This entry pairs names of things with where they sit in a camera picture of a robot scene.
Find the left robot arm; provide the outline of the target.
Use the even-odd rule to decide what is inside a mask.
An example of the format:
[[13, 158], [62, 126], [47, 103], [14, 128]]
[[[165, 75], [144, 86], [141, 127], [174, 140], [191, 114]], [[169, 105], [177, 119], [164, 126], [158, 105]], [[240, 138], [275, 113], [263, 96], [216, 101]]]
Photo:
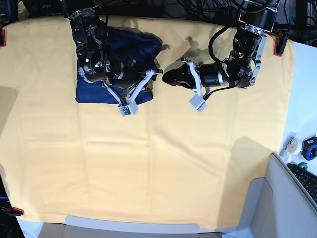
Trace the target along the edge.
[[[211, 94], [232, 88], [245, 89], [253, 86], [261, 67], [261, 57], [266, 43], [266, 32], [274, 27], [279, 1], [244, 0], [232, 1], [239, 13], [227, 25], [214, 33], [208, 51], [213, 63], [194, 63], [182, 58], [179, 68], [166, 72], [162, 80], [170, 86], [182, 86], [196, 91], [207, 100]], [[229, 57], [220, 60], [213, 51], [216, 39], [236, 22], [232, 51]]]

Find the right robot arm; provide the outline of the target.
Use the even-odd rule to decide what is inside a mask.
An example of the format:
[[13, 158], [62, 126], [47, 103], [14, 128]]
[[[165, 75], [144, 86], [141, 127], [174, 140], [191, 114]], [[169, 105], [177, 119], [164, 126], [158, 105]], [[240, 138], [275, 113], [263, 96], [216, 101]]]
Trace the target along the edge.
[[153, 99], [152, 83], [163, 72], [155, 63], [162, 50], [159, 38], [108, 27], [93, 7], [68, 19], [76, 45], [78, 103], [126, 107]]

